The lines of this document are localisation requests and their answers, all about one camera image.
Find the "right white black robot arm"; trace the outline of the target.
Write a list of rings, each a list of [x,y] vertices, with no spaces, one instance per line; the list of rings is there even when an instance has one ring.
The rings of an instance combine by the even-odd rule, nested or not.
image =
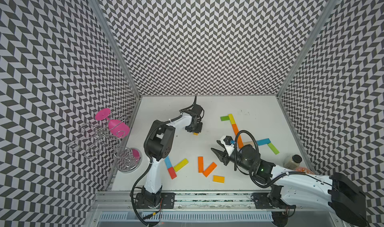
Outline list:
[[[212,152],[221,163],[233,163],[234,170],[240,170],[263,189],[251,195],[256,209],[283,210],[274,216],[276,226],[285,226],[300,207],[334,213],[356,227],[369,226],[366,195],[344,174],[319,176],[264,161],[254,136],[246,130],[239,131],[235,138],[223,136],[217,144],[223,150]]]

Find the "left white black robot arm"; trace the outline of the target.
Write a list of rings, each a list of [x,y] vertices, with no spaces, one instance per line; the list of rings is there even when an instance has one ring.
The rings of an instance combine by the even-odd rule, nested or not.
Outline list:
[[[156,209],[162,207],[162,180],[160,163],[170,154],[177,129],[199,134],[202,131],[204,109],[197,104],[197,96],[192,105],[179,110],[180,115],[165,122],[155,120],[144,141],[144,152],[149,158],[149,166],[135,181],[130,197],[134,209]]]

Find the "yellow block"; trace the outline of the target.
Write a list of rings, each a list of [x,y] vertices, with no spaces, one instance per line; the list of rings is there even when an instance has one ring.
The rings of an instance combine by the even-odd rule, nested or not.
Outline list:
[[[228,114],[228,117],[230,119],[231,124],[234,125],[236,122],[235,122],[235,119],[234,119],[233,115],[232,114]]]

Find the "green long block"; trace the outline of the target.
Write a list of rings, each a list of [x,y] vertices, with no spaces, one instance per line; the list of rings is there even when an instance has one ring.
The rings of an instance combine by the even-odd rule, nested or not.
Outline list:
[[[278,155],[280,152],[279,150],[272,144],[272,143],[268,143],[268,147],[271,149],[271,151],[275,154],[275,155]]]

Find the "teal block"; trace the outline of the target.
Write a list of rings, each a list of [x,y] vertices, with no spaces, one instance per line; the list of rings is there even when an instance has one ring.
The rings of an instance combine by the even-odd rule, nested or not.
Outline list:
[[[262,139],[262,140],[258,140],[258,141],[257,141],[257,145],[258,145],[258,146],[268,145],[268,144],[270,144],[270,143],[271,143],[270,139]]]

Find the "natural wood block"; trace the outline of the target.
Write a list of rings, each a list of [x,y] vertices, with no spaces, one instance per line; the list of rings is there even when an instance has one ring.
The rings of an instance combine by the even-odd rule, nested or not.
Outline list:
[[[253,147],[255,146],[253,142],[244,142],[243,144],[244,144],[244,146],[246,146],[246,145],[251,145]]]

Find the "green small block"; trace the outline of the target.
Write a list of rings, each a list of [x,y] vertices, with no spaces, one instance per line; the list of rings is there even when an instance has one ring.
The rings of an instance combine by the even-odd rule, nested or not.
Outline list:
[[[222,117],[220,117],[220,119],[222,122],[230,120],[229,116],[222,116]]]

